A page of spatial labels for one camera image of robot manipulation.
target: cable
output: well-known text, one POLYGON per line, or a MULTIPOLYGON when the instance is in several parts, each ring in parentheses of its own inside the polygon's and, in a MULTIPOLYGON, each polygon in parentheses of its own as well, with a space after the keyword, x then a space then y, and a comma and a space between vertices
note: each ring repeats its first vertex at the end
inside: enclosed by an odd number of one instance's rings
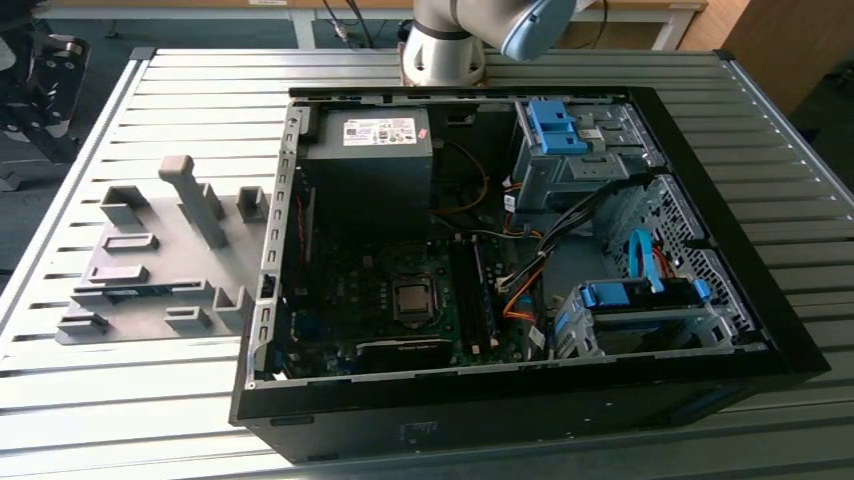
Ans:
POLYGON ((602 22, 599 23, 599 32, 596 33, 596 38, 594 38, 588 42, 582 43, 576 47, 571 47, 572 49, 577 50, 587 47, 590 47, 591 49, 595 49, 599 46, 599 40, 602 40, 602 35, 604 35, 604 28, 608 25, 608 13, 610 13, 608 0, 602 0, 602 22))
POLYGON ((385 28, 385 25, 388 24, 388 20, 383 20, 383 23, 379 25, 379 28, 376 29, 376 33, 373 34, 373 38, 376 40, 379 40, 380 38, 380 33, 383 33, 383 29, 385 28))
POLYGON ((359 23, 361 24, 361 31, 364 32, 364 38, 368 41, 368 48, 376 48, 376 46, 373 45, 373 38, 371 37, 371 32, 368 32, 368 26, 364 23, 364 18, 361 17, 361 10, 359 10, 359 5, 356 5, 356 0, 347 0, 347 5, 349 6, 352 13, 356 15, 356 18, 359 19, 359 23))
POLYGON ((517 318, 517 319, 525 320, 528 322, 535 322, 536 321, 533 316, 527 315, 524 313, 516 313, 516 312, 509 312, 507 315, 504 315, 504 318, 517 318))
MULTIPOLYGON (((465 206, 467 200, 463 199, 464 193, 465 193, 465 184, 460 184, 459 188, 456 189, 456 206, 457 207, 465 206)), ((485 230, 487 226, 480 221, 480 217, 477 217, 477 214, 472 210, 465 210, 464 213, 465 213, 465 216, 471 219, 471 223, 473 225, 472 228, 480 228, 485 230)))
POLYGON ((459 225, 455 225, 447 219, 441 218, 437 214, 433 213, 432 216, 451 230, 459 230, 460 232, 468 232, 468 233, 480 233, 483 235, 491 235, 492 237, 504 238, 507 240, 521 240, 523 238, 516 235, 505 235, 503 233, 493 232, 492 230, 461 228, 459 225))
POLYGON ((349 35, 347 35, 347 29, 341 27, 341 25, 345 25, 345 23, 343 23, 339 19, 337 16, 335 15, 335 12, 332 11, 332 7, 329 7, 329 2, 328 0, 323 0, 323 5, 325 6, 325 11, 329 12, 329 17, 332 17, 332 28, 335 29, 335 35, 337 36, 337 38, 340 38, 344 42, 347 42, 347 46, 349 48, 356 48, 352 44, 352 42, 349 41, 349 35))
POLYGON ((463 148, 463 146, 459 143, 452 142, 451 140, 445 140, 444 143, 456 147, 456 149, 460 152, 463 152, 465 157, 468 157, 468 160, 471 160, 471 163, 475 165, 475 167, 477 167, 477 171, 480 172, 480 180, 483 182, 483 187, 480 188, 480 195, 477 196, 473 202, 471 202, 468 205, 463 205, 461 207, 440 208, 437 210, 431 210, 429 213, 432 213, 433 215, 449 215, 452 213, 464 212, 465 210, 476 207, 483 201, 483 199, 485 198, 485 194, 489 189, 489 177, 487 176, 483 165, 480 164, 475 156, 471 154, 468 150, 465 150, 465 148, 463 148))
POLYGON ((602 23, 599 24, 599 33, 596 33, 596 39, 592 41, 592 49, 595 50, 599 46, 599 40, 602 40, 602 35, 604 35, 604 28, 608 25, 608 0, 602 0, 602 23))
POLYGON ((655 258, 658 260, 658 264, 662 270, 662 276, 672 278, 676 276, 676 272, 672 270, 672 267, 670 266, 670 261, 667 260, 667 257, 664 256, 664 252, 662 252, 662 249, 658 247, 652 247, 652 254, 655 255, 655 258))
POLYGON ((508 285, 512 285, 527 271, 529 271, 540 261, 545 261, 548 255, 553 251, 556 244, 555 240, 568 234, 572 230, 580 227, 590 219, 592 218, 596 207, 599 203, 604 201, 608 195, 616 193, 619 190, 623 190, 632 186, 644 185, 652 181, 655 178, 655 174, 643 173, 638 175, 632 175, 624 180, 615 180, 607 183, 603 187, 599 188, 595 192, 587 195, 580 202, 572 205, 557 220, 552 224, 551 228, 543 233, 543 238, 540 239, 536 245, 536 254, 524 264, 521 270, 517 273, 509 275, 500 282, 500 287, 505 288, 508 285))
MULTIPOLYGON (((327 20, 325 21, 329 25, 335 26, 335 23, 332 23, 332 20, 327 20)), ((339 20, 337 23, 340 23, 341 25, 347 25, 348 27, 355 27, 359 25, 359 20, 353 20, 352 22, 345 22, 343 20, 339 20)))
MULTIPOLYGON (((524 232, 513 232, 512 229, 509 228, 509 212, 507 213, 507 215, 504 215, 504 233, 507 235, 516 235, 519 237, 524 235, 524 232)), ((539 233, 536 230, 531 230, 529 235, 537 239, 543 238, 543 234, 539 233)))
POLYGON ((511 313, 516 313, 516 315, 519 315, 517 312, 511 312, 513 305, 516 304, 516 302, 519 301, 519 297, 521 297, 521 294, 524 293, 524 291, 528 289, 528 287, 531 286, 531 284, 533 283, 533 280, 536 279, 536 277, 539 276, 540 273, 543 273, 543 268, 545 268, 545 266, 543 265, 541 267, 539 267, 536 269, 536 271, 531 274, 531 276, 528 277, 528 279, 525 280, 525 282, 521 284, 521 287, 519 288, 519 290, 516 291, 516 293, 513 294, 512 298, 509 299, 509 301, 507 302, 507 305, 504 305, 504 310, 501 311, 501 314, 504 316, 509 315, 511 313))

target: aluminum table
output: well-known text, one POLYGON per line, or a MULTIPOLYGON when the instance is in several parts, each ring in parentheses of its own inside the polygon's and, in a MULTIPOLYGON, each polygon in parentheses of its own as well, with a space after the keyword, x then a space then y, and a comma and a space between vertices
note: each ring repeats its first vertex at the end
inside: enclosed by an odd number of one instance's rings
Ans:
POLYGON ((134 52, 0 299, 0 477, 396 478, 401 468, 459 478, 854 478, 854 202, 738 64, 711 53, 555 52, 528 65, 492 54, 489 78, 658 89, 831 363, 800 388, 682 429, 292 466, 227 423, 237 337, 53 341, 106 187, 173 195, 157 166, 177 153, 220 195, 243 184, 272 191, 288 87, 395 85, 396 62, 392 51, 134 52))

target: blue plastic latch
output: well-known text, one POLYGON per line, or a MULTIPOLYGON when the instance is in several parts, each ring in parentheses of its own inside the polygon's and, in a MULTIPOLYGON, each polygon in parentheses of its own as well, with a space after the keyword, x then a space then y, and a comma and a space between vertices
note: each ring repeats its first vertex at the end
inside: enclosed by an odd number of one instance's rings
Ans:
POLYGON ((591 308, 596 306, 596 299, 587 288, 582 288, 582 300, 584 301, 584 307, 591 308))
POLYGON ((708 284, 706 280, 698 278, 694 280, 694 290, 696 290, 696 294, 699 295, 699 299, 703 302, 708 302, 711 300, 711 288, 708 288, 708 284))
POLYGON ((600 307, 628 305, 628 294, 622 283, 596 283, 590 286, 600 307))
POLYGON ((577 138, 575 117, 557 100, 533 100, 528 103, 529 120, 543 139, 545 155, 580 155, 587 153, 587 142, 577 138))
POLYGON ((646 277, 652 285, 652 293, 664 291, 652 253, 652 236, 642 228, 636 228, 628 237, 628 276, 646 277))

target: floor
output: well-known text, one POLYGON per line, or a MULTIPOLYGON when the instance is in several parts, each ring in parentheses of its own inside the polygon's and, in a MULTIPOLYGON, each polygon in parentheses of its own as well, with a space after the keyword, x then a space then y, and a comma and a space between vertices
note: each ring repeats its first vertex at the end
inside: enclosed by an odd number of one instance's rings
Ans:
MULTIPOLYGON (((120 36, 105 39, 104 21, 52 21, 53 31, 89 41, 92 59, 82 86, 70 132, 85 138, 112 90, 133 48, 295 48, 293 29, 284 21, 121 21, 120 36)), ((360 42, 357 27, 348 27, 353 41, 360 42)), ((368 29, 379 48, 396 45, 396 21, 368 21, 368 29)), ((340 48, 331 26, 315 23, 319 48, 340 48)), ((800 129, 818 131, 812 145, 822 158, 848 186, 854 186, 854 85, 836 88, 828 81, 819 85, 792 116, 800 129)), ((0 136, 0 162, 13 167, 22 179, 17 192, 0 193, 0 292, 8 281, 4 270, 12 270, 26 248, 41 217, 48 209, 66 166, 41 160, 28 145, 0 136)))

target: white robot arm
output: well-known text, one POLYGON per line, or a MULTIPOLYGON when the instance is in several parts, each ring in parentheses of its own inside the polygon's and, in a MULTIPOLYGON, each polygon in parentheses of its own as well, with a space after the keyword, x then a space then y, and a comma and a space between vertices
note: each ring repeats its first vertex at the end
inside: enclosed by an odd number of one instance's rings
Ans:
POLYGON ((560 37, 575 0, 416 0, 403 73, 412 85, 472 85, 484 74, 481 41, 524 62, 560 37))

